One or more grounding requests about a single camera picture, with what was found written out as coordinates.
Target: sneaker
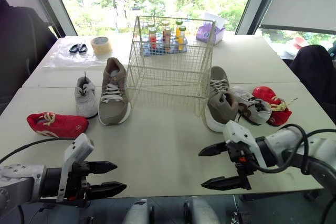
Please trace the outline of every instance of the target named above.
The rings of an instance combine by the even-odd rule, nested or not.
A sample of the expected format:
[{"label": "sneaker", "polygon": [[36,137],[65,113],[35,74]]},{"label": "sneaker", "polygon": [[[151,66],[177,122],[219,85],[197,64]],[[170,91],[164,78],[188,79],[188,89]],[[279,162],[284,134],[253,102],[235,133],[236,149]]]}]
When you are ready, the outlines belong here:
[{"label": "sneaker", "polygon": [[265,102],[268,102],[271,106],[272,114],[267,121],[268,124],[273,126],[280,126],[287,122],[290,115],[292,114],[291,111],[287,108],[288,104],[285,103],[283,99],[277,97],[272,89],[266,86],[257,87],[253,90],[252,95],[256,98],[263,99]]},{"label": "sneaker", "polygon": [[131,113],[126,92],[126,70],[117,58],[109,58],[104,70],[98,117],[103,125],[124,122]]},{"label": "sneaker", "polygon": [[76,138],[89,126],[88,120],[82,116],[52,112],[31,114],[27,117],[27,122],[37,134],[51,137]]},{"label": "sneaker", "polygon": [[234,120],[238,112],[238,103],[229,90],[229,82],[221,67],[212,67],[210,76],[210,95],[205,107],[205,121],[215,132],[222,132],[225,124]]},{"label": "sneaker", "polygon": [[98,102],[94,90],[95,85],[86,76],[77,80],[75,87],[77,115],[92,118],[98,114]]},{"label": "sneaker", "polygon": [[270,118],[272,110],[267,102],[255,98],[242,87],[233,87],[231,91],[235,95],[240,114],[250,123],[261,125]]}]

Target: black chair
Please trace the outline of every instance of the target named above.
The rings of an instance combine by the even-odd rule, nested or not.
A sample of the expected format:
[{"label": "black chair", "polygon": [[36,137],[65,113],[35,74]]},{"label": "black chair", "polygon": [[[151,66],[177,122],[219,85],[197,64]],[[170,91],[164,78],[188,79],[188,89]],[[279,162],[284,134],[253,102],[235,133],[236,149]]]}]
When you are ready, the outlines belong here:
[{"label": "black chair", "polygon": [[336,69],[326,49],[320,45],[301,48],[290,69],[336,124]]},{"label": "black chair", "polygon": [[0,0],[0,114],[56,40],[33,9]]}]

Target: plastic bag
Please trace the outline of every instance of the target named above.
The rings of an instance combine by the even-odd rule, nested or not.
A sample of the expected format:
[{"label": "plastic bag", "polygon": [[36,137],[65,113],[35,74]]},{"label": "plastic bag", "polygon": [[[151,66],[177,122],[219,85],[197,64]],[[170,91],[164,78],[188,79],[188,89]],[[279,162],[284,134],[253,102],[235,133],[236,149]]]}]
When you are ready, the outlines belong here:
[{"label": "plastic bag", "polygon": [[[105,66],[110,55],[96,56],[90,43],[90,39],[77,36],[66,36],[59,43],[57,50],[50,56],[50,60],[44,65],[46,68],[76,68]],[[79,52],[72,54],[69,49],[75,44],[86,44],[88,51],[85,54]]]}]

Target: black cable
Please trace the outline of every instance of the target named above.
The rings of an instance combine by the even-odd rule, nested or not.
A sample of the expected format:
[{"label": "black cable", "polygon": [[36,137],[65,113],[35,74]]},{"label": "black cable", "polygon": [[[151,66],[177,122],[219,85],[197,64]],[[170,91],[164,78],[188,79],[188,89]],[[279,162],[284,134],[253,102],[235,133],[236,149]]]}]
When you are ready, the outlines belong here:
[{"label": "black cable", "polygon": [[21,224],[25,224],[25,215],[23,213],[22,206],[18,205],[17,210],[19,210],[19,213],[20,213]]},{"label": "black cable", "polygon": [[334,196],[330,201],[329,203],[327,204],[326,208],[324,209],[323,211],[323,214],[321,216],[321,221],[320,221],[320,224],[324,224],[325,223],[325,220],[327,218],[327,215],[328,215],[328,212],[330,210],[330,208],[332,207],[332,205],[336,202],[336,196]]},{"label": "black cable", "polygon": [[279,172],[283,172],[284,170],[286,170],[290,164],[292,163],[295,155],[296,155],[296,152],[298,151],[299,147],[301,146],[302,142],[304,142],[304,145],[305,145],[305,149],[304,149],[304,153],[303,153],[303,159],[302,159],[302,164],[301,164],[301,172],[305,175],[309,174],[307,172],[307,162],[308,162],[308,154],[309,154],[309,143],[308,143],[308,137],[307,137],[307,134],[305,133],[305,131],[303,130],[303,128],[299,125],[296,125],[296,124],[287,124],[285,125],[284,127],[282,127],[281,129],[284,129],[284,128],[287,128],[287,127],[296,127],[302,134],[302,138],[301,140],[296,144],[296,146],[294,147],[292,153],[289,155],[288,159],[286,160],[286,162],[276,168],[276,169],[267,169],[267,168],[262,168],[260,166],[258,166],[252,159],[249,159],[249,163],[251,164],[251,166],[263,173],[271,173],[271,174],[274,174],[274,173],[279,173]]},{"label": "black cable", "polygon": [[36,144],[40,144],[40,143],[44,143],[44,142],[50,142],[50,141],[56,141],[56,140],[75,140],[75,138],[64,138],[64,137],[53,137],[53,138],[47,138],[47,139],[43,139],[43,140],[39,140],[39,141],[35,141],[35,142],[32,142],[30,144],[26,144],[26,145],[23,145],[21,146],[20,148],[12,151],[11,153],[7,154],[6,156],[4,156],[2,159],[0,159],[0,164],[5,161],[6,159],[8,159],[9,157],[13,156],[15,153],[18,153],[26,148],[29,148],[33,145],[36,145]]},{"label": "black cable", "polygon": [[307,137],[310,137],[310,136],[313,136],[315,134],[322,133],[322,132],[336,132],[336,130],[335,129],[320,129],[320,130],[315,130],[315,131],[309,132],[307,134]]},{"label": "black cable", "polygon": [[30,218],[30,221],[28,224],[32,224],[31,222],[33,221],[33,219],[35,218],[35,216],[39,213],[39,212],[43,212],[45,208],[44,207],[41,207],[40,209],[38,209],[34,214],[33,216]]}]

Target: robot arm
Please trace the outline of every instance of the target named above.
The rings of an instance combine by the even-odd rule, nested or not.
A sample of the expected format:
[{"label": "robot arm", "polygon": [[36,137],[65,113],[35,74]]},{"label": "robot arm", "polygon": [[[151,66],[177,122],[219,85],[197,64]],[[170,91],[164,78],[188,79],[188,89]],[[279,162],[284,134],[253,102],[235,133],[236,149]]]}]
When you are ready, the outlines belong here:
[{"label": "robot arm", "polygon": [[[236,165],[238,176],[210,179],[202,184],[205,188],[250,190],[247,176],[254,174],[258,169],[266,171],[267,167],[275,165],[281,167],[291,155],[293,159],[290,166],[301,167],[304,146],[299,146],[295,151],[295,147],[302,139],[301,132],[295,127],[290,126],[273,135],[254,138],[248,129],[230,121],[223,129],[223,135],[225,142],[204,148],[199,156],[214,156],[228,151],[231,161]],[[309,137],[308,143],[307,173],[336,194],[336,141]]]},{"label": "robot arm", "polygon": [[90,185],[86,181],[90,173],[102,174],[117,168],[107,161],[84,162],[93,149],[92,141],[81,134],[66,149],[62,168],[25,164],[0,167],[0,216],[23,203],[37,202],[41,197],[57,196],[57,202],[75,203],[122,192],[126,185],[119,182]]}]

